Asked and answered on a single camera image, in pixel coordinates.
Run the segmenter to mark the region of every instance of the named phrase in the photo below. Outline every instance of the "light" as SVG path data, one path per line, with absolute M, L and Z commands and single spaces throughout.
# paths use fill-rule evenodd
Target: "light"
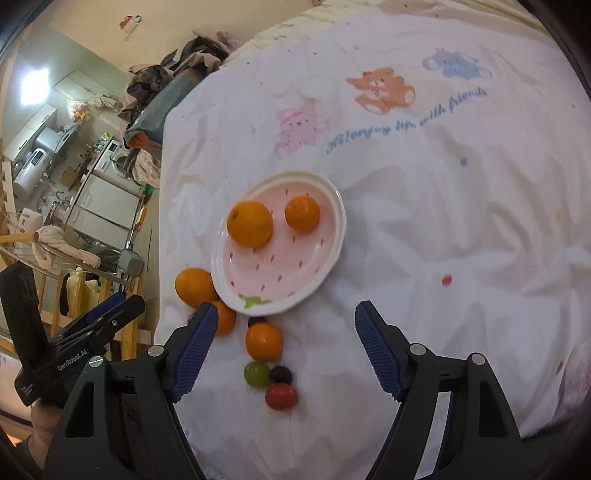
M 21 84 L 21 103 L 35 105 L 43 103 L 49 96 L 49 71 L 36 70 L 25 77 Z

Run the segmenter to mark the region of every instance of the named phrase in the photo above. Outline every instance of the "blue bear print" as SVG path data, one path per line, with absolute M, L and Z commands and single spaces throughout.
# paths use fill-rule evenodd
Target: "blue bear print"
M 492 72 L 478 65 L 478 60 L 460 52 L 449 53 L 442 48 L 435 49 L 435 55 L 423 60 L 423 67 L 427 70 L 441 70 L 446 78 L 460 77 L 470 80 L 477 77 L 492 78 Z

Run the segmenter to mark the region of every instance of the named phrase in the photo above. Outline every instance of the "cabinet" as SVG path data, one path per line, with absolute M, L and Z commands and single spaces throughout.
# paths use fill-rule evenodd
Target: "cabinet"
M 109 245 L 117 250 L 123 250 L 129 232 L 118 225 L 95 215 L 92 212 L 87 212 L 78 205 L 72 207 L 72 212 L 68 217 L 66 225 L 71 226 L 74 230 L 95 238 L 104 245 Z
M 35 135 L 35 131 L 31 130 L 29 127 L 23 127 L 21 131 L 17 133 L 17 136 L 14 137 L 14 139 L 4 149 L 4 157 L 13 163 L 19 154 L 25 150 L 25 147 L 33 135 Z
M 6 159 L 13 165 L 17 160 L 24 160 L 21 154 L 33 149 L 35 139 L 45 127 L 50 126 L 55 113 L 56 109 L 51 105 L 43 105 L 4 149 Z
M 90 175 L 82 187 L 76 204 L 112 223 L 131 229 L 139 198 L 108 181 Z

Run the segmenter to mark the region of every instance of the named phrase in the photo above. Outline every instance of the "metal screw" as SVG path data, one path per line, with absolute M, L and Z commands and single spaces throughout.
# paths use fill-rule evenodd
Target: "metal screw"
M 103 358 L 101 356 L 94 356 L 88 362 L 88 364 L 92 368 L 100 367 L 102 365 L 102 363 L 103 363 Z
M 484 355 L 481 355 L 479 353 L 475 353 L 474 355 L 472 355 L 472 361 L 476 365 L 484 365 L 486 363 L 486 358 L 484 358 Z
M 413 355 L 421 356 L 427 353 L 427 349 L 420 343 L 414 343 L 410 346 L 410 351 Z
M 153 345 L 148 348 L 149 356 L 160 356 L 164 353 L 164 347 L 162 345 Z

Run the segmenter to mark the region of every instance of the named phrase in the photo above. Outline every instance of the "plate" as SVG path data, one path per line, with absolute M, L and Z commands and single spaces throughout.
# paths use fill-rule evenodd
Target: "plate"
M 309 195 L 320 206 L 320 224 L 298 233 L 285 222 L 285 204 Z M 339 258 L 347 217 L 343 200 L 326 178 L 287 171 L 254 186 L 240 200 L 256 200 L 273 216 L 273 236 L 264 246 L 238 246 L 222 219 L 211 257 L 213 285 L 232 310 L 256 317 L 284 312 L 311 295 Z

